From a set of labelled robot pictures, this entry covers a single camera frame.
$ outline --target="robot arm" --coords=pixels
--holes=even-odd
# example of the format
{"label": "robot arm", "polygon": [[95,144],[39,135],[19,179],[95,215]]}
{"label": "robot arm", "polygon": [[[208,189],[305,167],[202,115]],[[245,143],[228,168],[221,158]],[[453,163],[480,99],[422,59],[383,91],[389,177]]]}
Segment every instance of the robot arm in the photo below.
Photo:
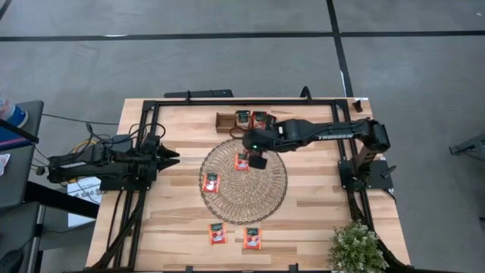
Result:
{"label": "robot arm", "polygon": [[50,157],[47,178],[61,183],[96,176],[101,190],[142,190],[159,171],[179,163],[178,156],[160,143],[159,136],[148,135],[136,149],[129,135],[119,135],[81,152]]}
{"label": "robot arm", "polygon": [[266,129],[247,131],[242,137],[242,144],[249,151],[253,151],[249,164],[253,168],[265,168],[262,152],[295,151],[314,141],[348,139],[357,139],[364,143],[364,148],[355,159],[356,170],[368,168],[377,153],[390,148],[386,128],[370,119],[322,124],[290,119],[269,124]]}

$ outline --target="wooden table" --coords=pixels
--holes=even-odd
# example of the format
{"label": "wooden table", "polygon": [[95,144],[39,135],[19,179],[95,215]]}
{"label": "wooden table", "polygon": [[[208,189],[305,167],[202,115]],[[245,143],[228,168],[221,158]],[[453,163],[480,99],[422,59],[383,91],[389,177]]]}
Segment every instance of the wooden table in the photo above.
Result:
{"label": "wooden table", "polygon": [[[118,133],[127,133],[131,124],[139,123],[143,100],[125,100]],[[161,106],[158,122],[167,128],[162,142],[180,153],[180,163],[159,173],[147,193],[136,270],[184,270],[186,265],[193,265],[195,270],[287,270],[296,262],[301,270],[331,269],[327,254],[333,227],[350,221],[336,165],[340,159],[336,141],[311,143],[297,152],[280,154],[288,171],[285,200],[272,216],[250,225],[263,230],[261,250],[243,249],[245,226],[232,224],[227,225],[228,243],[210,245],[208,224],[220,220],[202,201],[199,169],[211,149],[229,138],[215,131],[216,112],[234,113],[242,108],[269,111],[279,120],[332,121],[330,106],[326,105]],[[361,113],[350,109],[352,120],[372,116],[369,101],[362,101],[362,108]],[[368,195],[378,235],[399,260],[408,264],[394,201],[382,190],[369,190]],[[103,196],[87,266],[97,262],[105,251],[116,197],[117,192]],[[123,199],[118,207],[118,223]],[[127,239],[122,265],[127,263],[129,243]]]}

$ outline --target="red packet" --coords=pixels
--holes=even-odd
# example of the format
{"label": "red packet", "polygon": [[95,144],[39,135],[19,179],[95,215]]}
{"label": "red packet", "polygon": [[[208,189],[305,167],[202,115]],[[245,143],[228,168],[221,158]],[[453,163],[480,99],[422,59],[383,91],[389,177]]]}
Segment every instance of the red packet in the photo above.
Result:
{"label": "red packet", "polygon": [[219,184],[221,183],[221,176],[215,173],[207,173],[204,177],[204,184],[202,185],[202,191],[206,193],[218,193]]}
{"label": "red packet", "polygon": [[244,230],[244,249],[261,249],[261,228],[247,227]]}
{"label": "red packet", "polygon": [[249,155],[247,152],[239,152],[234,156],[234,168],[236,171],[249,170]]}
{"label": "red packet", "polygon": [[266,112],[254,111],[252,113],[252,127],[253,128],[266,128]]}
{"label": "red packet", "polygon": [[209,225],[209,240],[215,243],[227,243],[226,225],[224,223]]}

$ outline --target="green plant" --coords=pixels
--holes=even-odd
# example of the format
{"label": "green plant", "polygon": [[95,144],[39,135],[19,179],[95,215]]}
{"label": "green plant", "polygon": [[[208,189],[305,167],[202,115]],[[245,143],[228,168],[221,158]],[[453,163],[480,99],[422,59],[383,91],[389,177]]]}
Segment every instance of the green plant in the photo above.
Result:
{"label": "green plant", "polygon": [[334,227],[329,263],[333,270],[346,273],[378,273],[389,265],[377,247],[377,235],[360,221],[346,227]]}

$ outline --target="woven placemat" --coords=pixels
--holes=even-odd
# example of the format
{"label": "woven placemat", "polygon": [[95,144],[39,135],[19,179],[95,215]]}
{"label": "woven placemat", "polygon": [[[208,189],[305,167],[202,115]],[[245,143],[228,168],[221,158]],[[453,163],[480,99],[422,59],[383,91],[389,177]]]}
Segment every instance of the woven placemat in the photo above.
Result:
{"label": "woven placemat", "polygon": [[[234,156],[243,152],[241,140],[228,140],[207,155],[199,174],[199,189],[208,209],[231,224],[251,224],[272,215],[286,195],[288,177],[281,157],[265,152],[266,169],[236,171]],[[221,176],[218,193],[202,191],[204,176],[214,172]]]}

